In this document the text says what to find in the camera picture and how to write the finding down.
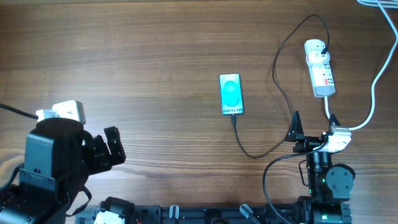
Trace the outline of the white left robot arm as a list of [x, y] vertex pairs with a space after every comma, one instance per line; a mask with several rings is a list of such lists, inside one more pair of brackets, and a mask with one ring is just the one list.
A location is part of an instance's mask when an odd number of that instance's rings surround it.
[[89, 176], [126, 160], [119, 129], [104, 133], [93, 137], [68, 118], [38, 122], [27, 136], [24, 162], [1, 186], [1, 223], [65, 223], [80, 192], [92, 198]]

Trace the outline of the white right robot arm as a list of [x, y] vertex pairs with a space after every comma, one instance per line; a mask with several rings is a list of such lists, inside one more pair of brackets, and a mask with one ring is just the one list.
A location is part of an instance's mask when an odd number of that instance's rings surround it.
[[295, 156], [306, 157], [309, 189], [308, 197], [300, 196], [293, 204], [288, 220], [292, 223], [351, 223], [347, 201], [356, 174], [350, 166], [331, 161], [331, 156], [343, 151], [351, 141], [349, 128], [331, 115], [328, 131], [319, 137], [306, 136], [296, 111], [285, 140], [295, 143]]

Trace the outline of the turquoise screen smartphone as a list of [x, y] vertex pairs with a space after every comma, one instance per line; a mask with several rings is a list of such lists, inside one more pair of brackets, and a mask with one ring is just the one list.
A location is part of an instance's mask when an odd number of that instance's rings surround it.
[[244, 103], [241, 80], [238, 73], [222, 74], [219, 77], [221, 111], [224, 115], [243, 114]]

